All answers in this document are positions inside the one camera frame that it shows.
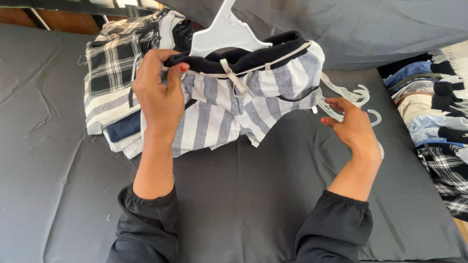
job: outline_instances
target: black sweatshirt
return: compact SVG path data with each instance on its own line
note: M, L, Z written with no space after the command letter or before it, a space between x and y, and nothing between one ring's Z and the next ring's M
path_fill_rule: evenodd
M132 188L118 195L124 214L107 262L176 263L176 188L153 200L139 198ZM296 262L358 262L358 247L366 244L372 224L367 202L325 190L296 237Z

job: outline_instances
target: gray sheet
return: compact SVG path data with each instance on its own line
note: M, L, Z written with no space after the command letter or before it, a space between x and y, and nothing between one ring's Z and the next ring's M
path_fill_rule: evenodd
M0 36L0 262L104 262L121 214L117 193L133 181L139 157L86 135L87 67L77 62L93 36L5 24ZM468 262L377 70L327 74L340 86L366 85L364 108L383 119L374 127L385 148L369 198L374 229L359 257ZM323 116L294 111L258 148L241 137L175 159L180 262L293 258L306 214L351 155Z
M210 26L222 0L158 0ZM298 30L323 48L325 68L362 70L468 39L465 0L236 0L259 39Z

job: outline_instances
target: stack of folded clothes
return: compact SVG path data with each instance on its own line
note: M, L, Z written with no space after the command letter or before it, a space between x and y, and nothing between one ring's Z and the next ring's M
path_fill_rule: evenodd
M132 8L129 16L105 24L87 44L84 102L88 134L103 133L112 151L131 159L143 151L140 105L131 92L136 69L149 49L190 50L193 28L168 8Z
M468 41L418 57L384 84L450 213L468 221Z

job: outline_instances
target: hand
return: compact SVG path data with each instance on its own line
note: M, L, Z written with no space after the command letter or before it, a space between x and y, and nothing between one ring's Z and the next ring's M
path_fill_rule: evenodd
M333 128L338 138L353 154L365 154L381 160L380 148L367 113L345 98L327 98L330 108L344 112L343 122L325 117L321 122Z
M179 63L169 68L168 85L161 84L161 64L169 56L179 54L170 49L151 49L137 70L132 89L145 114L149 139L172 145L184 112L181 77L189 64Z

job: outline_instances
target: fingernail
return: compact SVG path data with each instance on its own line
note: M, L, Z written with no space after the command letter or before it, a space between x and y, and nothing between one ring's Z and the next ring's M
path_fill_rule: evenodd
M189 65L187 64L180 65L179 70L180 72L186 72L187 70L189 70Z

